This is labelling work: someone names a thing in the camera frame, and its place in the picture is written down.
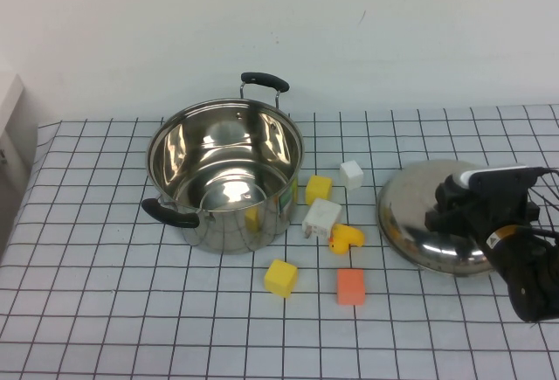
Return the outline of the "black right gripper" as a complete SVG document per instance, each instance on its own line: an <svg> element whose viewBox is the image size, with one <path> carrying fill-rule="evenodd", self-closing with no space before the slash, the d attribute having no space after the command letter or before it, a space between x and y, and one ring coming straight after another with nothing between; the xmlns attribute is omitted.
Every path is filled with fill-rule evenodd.
<svg viewBox="0 0 559 380"><path fill-rule="evenodd" d="M438 185L438 208L427 211L424 225L429 231L460 232L479 241L506 225L529 225L539 218L539 206L528 199L538 173L461 173L460 185L449 175Z"/></svg>

